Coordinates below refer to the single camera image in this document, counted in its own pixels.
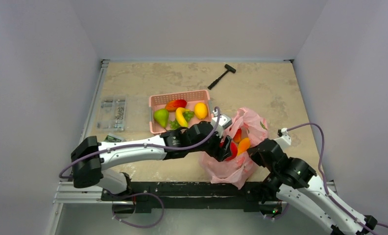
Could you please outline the yellow fake banana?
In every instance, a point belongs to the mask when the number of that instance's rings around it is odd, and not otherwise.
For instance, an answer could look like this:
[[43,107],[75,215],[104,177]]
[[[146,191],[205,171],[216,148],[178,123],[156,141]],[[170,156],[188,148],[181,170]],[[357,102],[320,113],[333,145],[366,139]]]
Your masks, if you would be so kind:
[[175,119],[181,127],[188,127],[189,121],[186,120],[184,114],[190,110],[179,107],[175,111]]

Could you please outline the pink plastic bag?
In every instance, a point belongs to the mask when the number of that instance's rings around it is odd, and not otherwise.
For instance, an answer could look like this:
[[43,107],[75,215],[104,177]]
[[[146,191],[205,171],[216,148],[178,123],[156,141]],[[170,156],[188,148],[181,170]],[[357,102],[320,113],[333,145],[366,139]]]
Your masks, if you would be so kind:
[[[232,118],[232,125],[223,131],[223,137],[234,138],[238,129],[242,130],[243,137],[249,138],[251,147],[269,137],[267,120],[246,107],[237,110],[237,114]],[[218,162],[206,153],[199,157],[198,161],[212,184],[228,183],[238,189],[243,187],[258,168],[247,152],[240,150],[230,161]]]

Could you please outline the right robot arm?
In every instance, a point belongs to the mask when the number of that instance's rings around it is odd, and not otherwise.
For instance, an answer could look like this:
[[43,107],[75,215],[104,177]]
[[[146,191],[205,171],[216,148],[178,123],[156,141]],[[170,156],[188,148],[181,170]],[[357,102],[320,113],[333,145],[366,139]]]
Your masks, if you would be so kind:
[[378,224],[341,200],[304,160],[288,157],[275,141],[265,139],[247,150],[251,160],[270,173],[260,187],[262,202],[279,199],[300,210],[332,235],[366,235]]

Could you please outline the red fake apple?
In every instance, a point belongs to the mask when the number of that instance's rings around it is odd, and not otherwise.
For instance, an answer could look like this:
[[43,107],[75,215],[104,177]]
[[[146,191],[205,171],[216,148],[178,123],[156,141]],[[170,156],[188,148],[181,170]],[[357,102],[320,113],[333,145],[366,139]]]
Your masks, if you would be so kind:
[[227,157],[224,161],[231,161],[234,158],[236,158],[238,154],[238,147],[234,142],[230,143],[230,152],[231,152],[231,156]]

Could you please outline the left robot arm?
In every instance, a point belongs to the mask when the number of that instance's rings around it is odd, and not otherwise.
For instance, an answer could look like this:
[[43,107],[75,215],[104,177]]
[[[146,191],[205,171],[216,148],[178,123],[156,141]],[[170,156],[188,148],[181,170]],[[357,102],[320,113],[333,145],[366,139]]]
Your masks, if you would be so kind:
[[226,119],[201,121],[138,141],[99,142],[86,137],[71,153],[75,188],[99,186],[120,200],[132,195],[129,176],[111,171],[117,165],[140,161],[181,159],[192,152],[206,152],[222,161],[230,156],[230,141],[222,140],[231,122]]

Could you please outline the orange yellow fake fruit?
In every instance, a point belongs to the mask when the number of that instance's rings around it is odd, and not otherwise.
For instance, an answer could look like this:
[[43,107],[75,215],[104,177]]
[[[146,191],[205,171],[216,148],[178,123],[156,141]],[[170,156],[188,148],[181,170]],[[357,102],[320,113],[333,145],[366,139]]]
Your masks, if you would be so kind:
[[247,149],[249,149],[249,148],[250,148],[250,139],[249,138],[241,139],[241,141],[238,143],[237,155],[240,155],[243,152],[246,152]]

